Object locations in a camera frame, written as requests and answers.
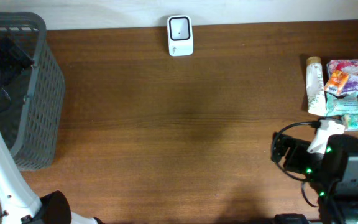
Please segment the teal small tissue pack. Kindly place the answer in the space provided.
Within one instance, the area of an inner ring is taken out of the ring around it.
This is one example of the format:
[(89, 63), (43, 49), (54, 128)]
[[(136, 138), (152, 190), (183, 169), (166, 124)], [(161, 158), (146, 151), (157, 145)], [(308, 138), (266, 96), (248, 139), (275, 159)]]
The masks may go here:
[(341, 118), (345, 131), (358, 131), (358, 114), (346, 114)]

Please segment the white tube with brown cap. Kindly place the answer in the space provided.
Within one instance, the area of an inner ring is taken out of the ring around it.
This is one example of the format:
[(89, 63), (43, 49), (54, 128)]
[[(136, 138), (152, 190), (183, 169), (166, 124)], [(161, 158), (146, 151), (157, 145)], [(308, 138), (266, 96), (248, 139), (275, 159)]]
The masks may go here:
[(323, 68), (317, 56), (306, 60), (306, 95), (308, 112), (316, 116), (325, 116), (326, 97), (324, 94)]

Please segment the teal wet wipes pack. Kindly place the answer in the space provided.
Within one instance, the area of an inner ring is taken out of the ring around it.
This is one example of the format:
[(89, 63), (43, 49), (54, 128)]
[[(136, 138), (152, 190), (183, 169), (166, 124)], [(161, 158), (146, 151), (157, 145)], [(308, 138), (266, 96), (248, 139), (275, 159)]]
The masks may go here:
[(326, 113), (325, 116), (343, 116), (347, 114), (358, 114), (358, 97), (352, 93), (343, 98), (326, 93)]

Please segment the orange small tissue pack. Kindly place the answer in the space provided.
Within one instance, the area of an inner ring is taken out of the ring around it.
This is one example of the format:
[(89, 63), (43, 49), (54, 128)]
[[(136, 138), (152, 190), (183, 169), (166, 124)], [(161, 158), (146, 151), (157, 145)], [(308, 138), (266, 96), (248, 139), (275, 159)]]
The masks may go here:
[(350, 79), (348, 73), (335, 70), (324, 86), (324, 91), (335, 96), (340, 96), (346, 83)]

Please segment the red purple white packet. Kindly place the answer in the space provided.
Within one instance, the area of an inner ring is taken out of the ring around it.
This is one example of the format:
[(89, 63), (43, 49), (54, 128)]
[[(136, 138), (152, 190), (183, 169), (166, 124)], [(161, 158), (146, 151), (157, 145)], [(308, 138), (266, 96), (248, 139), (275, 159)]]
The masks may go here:
[(358, 95), (358, 59), (331, 60), (326, 66), (329, 78), (335, 71), (340, 71), (349, 75), (349, 79), (344, 84), (341, 92), (335, 94), (336, 97), (347, 96), (353, 93)]

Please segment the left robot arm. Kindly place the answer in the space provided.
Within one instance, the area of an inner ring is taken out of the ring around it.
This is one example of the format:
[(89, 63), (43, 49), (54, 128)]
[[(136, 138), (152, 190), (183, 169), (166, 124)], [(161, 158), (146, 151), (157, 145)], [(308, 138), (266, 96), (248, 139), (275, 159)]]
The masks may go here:
[(52, 164), (64, 94), (43, 34), (0, 33), (0, 223), (99, 223), (59, 190), (37, 195), (22, 176)]

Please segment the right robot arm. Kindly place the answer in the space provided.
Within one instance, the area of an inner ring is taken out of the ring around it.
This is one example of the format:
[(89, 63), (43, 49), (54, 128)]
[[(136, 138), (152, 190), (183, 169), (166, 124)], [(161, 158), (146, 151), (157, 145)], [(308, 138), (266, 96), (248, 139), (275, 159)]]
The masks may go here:
[(318, 194), (315, 223), (358, 223), (358, 139), (346, 134), (328, 138), (322, 156), (308, 153), (310, 142), (273, 135), (272, 160), (285, 171), (303, 174)]

